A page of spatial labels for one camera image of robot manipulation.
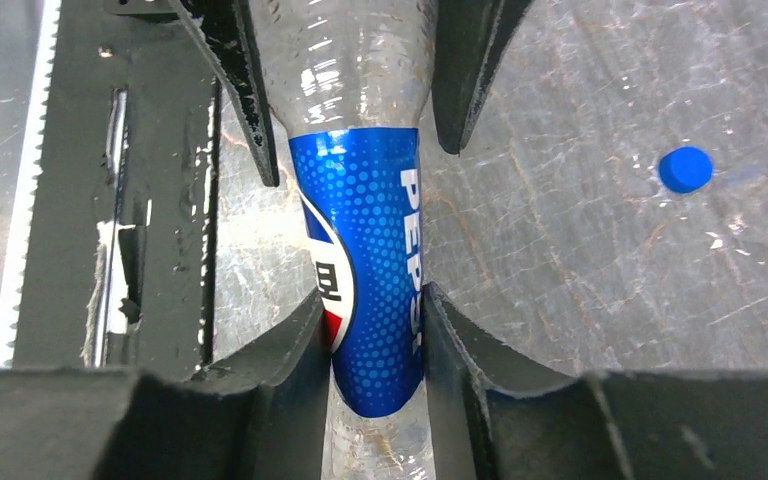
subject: clear plastic bottle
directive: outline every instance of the clear plastic bottle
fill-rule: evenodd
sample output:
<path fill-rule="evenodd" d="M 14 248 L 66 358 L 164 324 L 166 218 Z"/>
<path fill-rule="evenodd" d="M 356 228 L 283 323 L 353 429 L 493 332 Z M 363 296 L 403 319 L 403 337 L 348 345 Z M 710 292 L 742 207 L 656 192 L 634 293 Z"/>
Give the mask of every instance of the clear plastic bottle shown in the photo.
<path fill-rule="evenodd" d="M 414 395 L 422 380 L 417 125 L 437 2 L 255 0 L 250 8 L 269 105 L 290 138 L 334 352 L 339 398 L 329 404 L 324 473 L 425 478 L 424 389 Z"/>

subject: black metal guide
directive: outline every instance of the black metal guide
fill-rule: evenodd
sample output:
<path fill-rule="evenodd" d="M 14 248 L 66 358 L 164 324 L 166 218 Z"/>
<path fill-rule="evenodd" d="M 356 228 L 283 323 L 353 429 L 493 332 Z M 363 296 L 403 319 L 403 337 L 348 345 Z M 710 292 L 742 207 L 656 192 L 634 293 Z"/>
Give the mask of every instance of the black metal guide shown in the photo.
<path fill-rule="evenodd" d="M 211 360 L 220 87 L 145 18 L 63 2 L 14 367 Z"/>

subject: red stripe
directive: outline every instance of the red stripe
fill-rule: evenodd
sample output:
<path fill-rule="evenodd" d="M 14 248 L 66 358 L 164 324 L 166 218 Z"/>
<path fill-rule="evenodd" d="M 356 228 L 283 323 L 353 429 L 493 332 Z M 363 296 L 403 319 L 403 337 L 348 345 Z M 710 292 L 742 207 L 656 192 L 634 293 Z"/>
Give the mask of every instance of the red stripe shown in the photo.
<path fill-rule="evenodd" d="M 328 345 L 334 347 L 334 340 L 337 338 L 337 332 L 340 331 L 340 324 L 343 319 L 325 310 L 325 334 L 328 338 Z"/>

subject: blue dot pattern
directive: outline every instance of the blue dot pattern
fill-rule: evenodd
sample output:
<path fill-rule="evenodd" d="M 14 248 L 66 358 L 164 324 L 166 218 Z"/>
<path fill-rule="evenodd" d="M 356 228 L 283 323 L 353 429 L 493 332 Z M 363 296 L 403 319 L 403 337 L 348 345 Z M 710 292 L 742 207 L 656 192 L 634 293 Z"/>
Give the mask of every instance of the blue dot pattern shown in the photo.
<path fill-rule="evenodd" d="M 418 145 L 415 128 L 290 139 L 299 187 L 342 239 L 354 271 L 355 315 L 333 366 L 346 403 L 365 417 L 398 411 L 422 380 L 410 325 L 414 253 L 405 246 L 405 217 L 414 210 L 401 184 L 403 170 L 419 170 Z"/>

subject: white stripe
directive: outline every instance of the white stripe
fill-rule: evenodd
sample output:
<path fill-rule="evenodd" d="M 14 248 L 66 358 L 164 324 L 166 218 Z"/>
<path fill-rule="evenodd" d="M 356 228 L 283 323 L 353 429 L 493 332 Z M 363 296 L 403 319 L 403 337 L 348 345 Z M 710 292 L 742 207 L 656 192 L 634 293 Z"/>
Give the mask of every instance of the white stripe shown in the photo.
<path fill-rule="evenodd" d="M 0 368 L 10 367 L 13 362 L 13 343 L 16 341 L 16 324 L 19 321 L 19 305 L 22 302 L 25 255 L 28 253 L 34 194 L 37 189 L 37 176 L 42 173 L 39 162 L 45 129 L 45 102 L 48 99 L 51 70 L 54 66 L 60 3 L 61 0 L 46 0 L 40 22 L 37 57 L 34 64 L 31 96 L 28 101 L 28 117 L 25 122 L 25 139 L 22 144 L 16 194 L 13 199 L 4 271 L 1 275 Z"/>

